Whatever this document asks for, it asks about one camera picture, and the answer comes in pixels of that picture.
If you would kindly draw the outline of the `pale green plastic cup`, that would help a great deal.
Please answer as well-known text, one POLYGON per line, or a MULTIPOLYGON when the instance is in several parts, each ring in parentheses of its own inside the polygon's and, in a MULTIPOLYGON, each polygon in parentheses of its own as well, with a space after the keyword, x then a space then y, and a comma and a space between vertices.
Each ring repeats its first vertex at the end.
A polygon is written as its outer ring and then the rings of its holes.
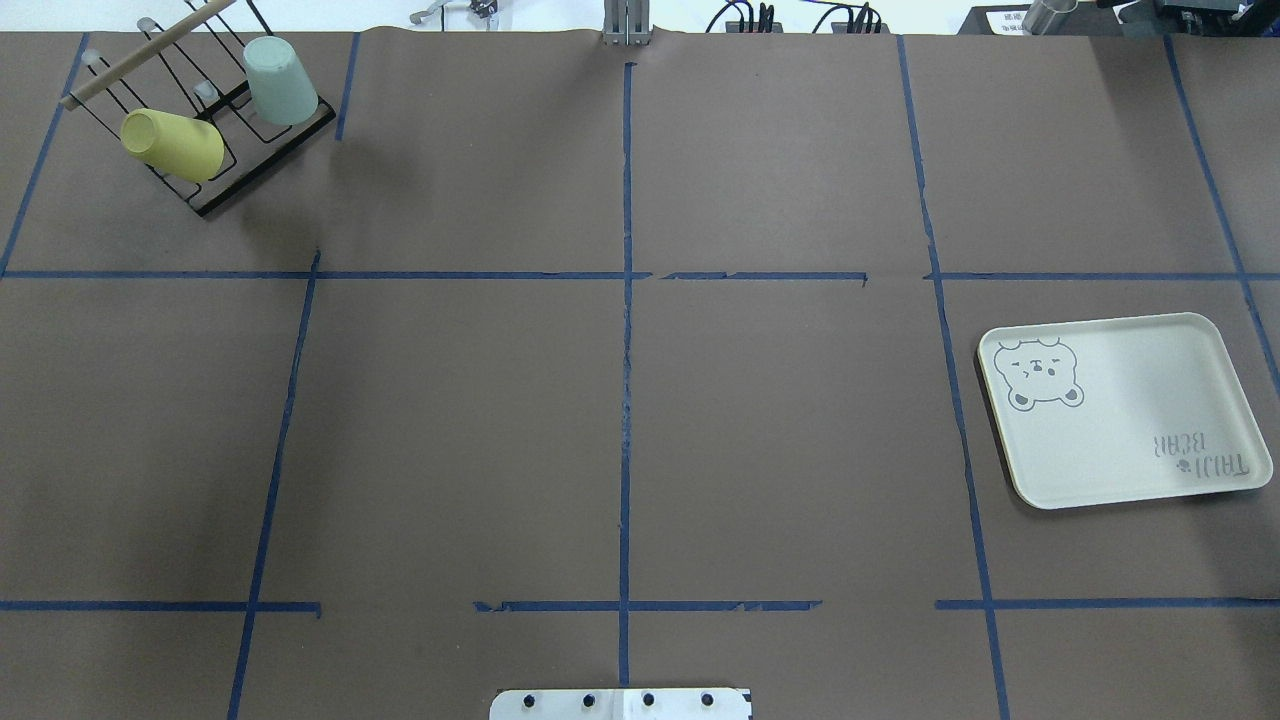
POLYGON ((243 49, 246 79, 257 114, 274 126, 307 120, 319 106, 317 92, 294 47, 264 35, 243 49))

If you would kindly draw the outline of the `cream bear serving tray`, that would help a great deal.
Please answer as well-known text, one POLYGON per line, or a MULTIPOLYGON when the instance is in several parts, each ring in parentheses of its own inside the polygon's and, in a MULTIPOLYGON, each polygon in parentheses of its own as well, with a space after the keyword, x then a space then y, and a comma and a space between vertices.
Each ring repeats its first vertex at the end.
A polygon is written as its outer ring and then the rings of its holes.
POLYGON ((1258 489, 1274 475, 1201 314, 998 327, 975 356, 1010 480, 1034 509, 1258 489))

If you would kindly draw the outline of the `yellow plastic cup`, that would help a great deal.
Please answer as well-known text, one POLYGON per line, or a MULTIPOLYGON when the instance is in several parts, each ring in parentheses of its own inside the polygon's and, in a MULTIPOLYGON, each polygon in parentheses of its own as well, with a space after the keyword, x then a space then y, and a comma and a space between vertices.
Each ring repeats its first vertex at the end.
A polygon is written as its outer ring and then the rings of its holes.
POLYGON ((210 181, 227 158, 214 124, 146 108, 125 115, 120 141, 131 156, 191 183, 210 181))

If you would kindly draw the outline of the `silver metal can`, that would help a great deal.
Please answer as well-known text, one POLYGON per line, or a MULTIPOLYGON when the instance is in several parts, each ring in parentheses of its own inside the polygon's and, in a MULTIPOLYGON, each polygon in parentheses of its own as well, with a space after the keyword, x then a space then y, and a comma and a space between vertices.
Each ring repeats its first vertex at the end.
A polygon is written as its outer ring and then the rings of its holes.
POLYGON ((1034 0, 1021 19, 1021 31, 1030 36, 1056 35, 1076 10, 1076 0, 1034 0))

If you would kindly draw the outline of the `aluminium frame post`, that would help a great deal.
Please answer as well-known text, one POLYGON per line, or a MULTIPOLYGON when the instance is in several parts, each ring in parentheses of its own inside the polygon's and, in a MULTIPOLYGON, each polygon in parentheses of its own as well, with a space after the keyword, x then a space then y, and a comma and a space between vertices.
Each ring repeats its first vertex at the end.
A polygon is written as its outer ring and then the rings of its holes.
POLYGON ((652 3, 648 0, 605 0, 602 40, 605 46, 637 47, 652 42, 652 3))

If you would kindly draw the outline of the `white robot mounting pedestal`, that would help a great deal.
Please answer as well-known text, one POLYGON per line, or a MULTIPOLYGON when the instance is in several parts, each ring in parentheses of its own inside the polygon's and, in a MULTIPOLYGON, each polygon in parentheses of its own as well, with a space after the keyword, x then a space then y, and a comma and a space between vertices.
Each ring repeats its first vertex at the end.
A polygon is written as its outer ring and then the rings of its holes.
POLYGON ((728 687, 512 689, 489 719, 753 719, 750 691, 728 687))

